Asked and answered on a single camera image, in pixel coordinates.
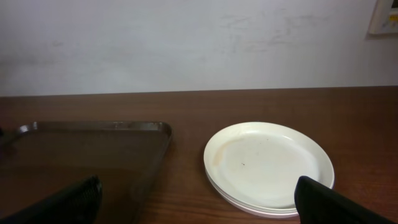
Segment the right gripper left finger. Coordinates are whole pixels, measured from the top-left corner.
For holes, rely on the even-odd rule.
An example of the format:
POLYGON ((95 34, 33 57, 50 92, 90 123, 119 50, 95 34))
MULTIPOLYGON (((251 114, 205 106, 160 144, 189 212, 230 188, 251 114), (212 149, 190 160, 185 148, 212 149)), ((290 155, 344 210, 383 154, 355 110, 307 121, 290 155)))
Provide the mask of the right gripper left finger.
POLYGON ((93 175, 2 218, 1 224, 91 224, 96 220, 102 198, 102 183, 93 175))

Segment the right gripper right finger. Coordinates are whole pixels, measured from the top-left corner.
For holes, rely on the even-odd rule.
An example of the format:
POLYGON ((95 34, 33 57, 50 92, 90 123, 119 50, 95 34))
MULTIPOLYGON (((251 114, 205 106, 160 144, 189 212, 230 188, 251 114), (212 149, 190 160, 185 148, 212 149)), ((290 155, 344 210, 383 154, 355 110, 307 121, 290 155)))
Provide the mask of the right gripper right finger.
POLYGON ((301 224, 394 224, 307 176, 294 192, 301 224))

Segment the pinkish white plate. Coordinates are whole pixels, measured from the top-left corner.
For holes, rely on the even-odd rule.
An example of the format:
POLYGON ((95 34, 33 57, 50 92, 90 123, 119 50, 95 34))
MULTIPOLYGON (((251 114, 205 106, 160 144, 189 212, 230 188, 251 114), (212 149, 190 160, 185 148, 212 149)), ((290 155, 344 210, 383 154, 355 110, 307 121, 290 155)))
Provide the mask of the pinkish white plate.
POLYGON ((270 218, 270 219, 287 219, 287 218, 293 218, 297 217, 299 214, 298 212, 288 212, 288 213, 276 213, 276 212, 263 212, 260 210, 256 210, 253 208, 249 208, 246 205, 241 205, 237 202, 234 202, 231 197, 227 196, 226 193, 224 193, 212 180, 209 180, 211 185, 215 188, 215 190, 231 205, 235 206, 236 208, 246 212, 250 213, 252 215, 256 215, 259 217, 263 218, 270 218))

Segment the cream white plate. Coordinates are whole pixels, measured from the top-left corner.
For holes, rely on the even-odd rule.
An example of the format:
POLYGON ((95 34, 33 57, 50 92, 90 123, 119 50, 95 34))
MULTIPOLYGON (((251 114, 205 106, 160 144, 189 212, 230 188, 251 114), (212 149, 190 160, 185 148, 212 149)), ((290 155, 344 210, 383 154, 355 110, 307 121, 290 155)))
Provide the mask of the cream white plate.
POLYGON ((210 179, 227 195, 258 208, 290 210, 301 176, 332 188, 330 158, 314 140, 274 123, 228 126, 211 137, 203 160, 210 179))

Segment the pale blue plate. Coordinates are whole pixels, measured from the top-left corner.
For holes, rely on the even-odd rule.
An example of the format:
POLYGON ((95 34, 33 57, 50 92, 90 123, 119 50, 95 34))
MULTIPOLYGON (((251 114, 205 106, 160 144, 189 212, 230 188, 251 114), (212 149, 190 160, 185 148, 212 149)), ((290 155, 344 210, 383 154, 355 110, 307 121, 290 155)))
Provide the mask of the pale blue plate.
MULTIPOLYGON (((206 173, 206 177, 208 178, 208 180, 212 180, 212 178, 209 176, 209 174, 208 173, 206 173)), ((265 208, 265 207, 257 207, 257 206, 254 206, 254 205, 249 205, 248 203, 244 203, 244 202, 242 202, 242 201, 239 201, 239 200, 237 200, 237 199, 235 199, 234 197, 232 197, 232 196, 230 196, 230 195, 228 195, 227 194, 227 196, 229 196, 229 197, 231 197, 231 199, 234 201, 234 202, 237 202, 237 203, 239 203, 239 204, 241 204, 241 205, 246 205, 246 206, 248 206, 249 208, 253 208, 253 209, 256 209, 256 210, 260 210, 260 211, 263 211, 263 212, 276 212, 276 213, 288 213, 288 212, 297 212, 297 209, 294 207, 294 208, 265 208)))

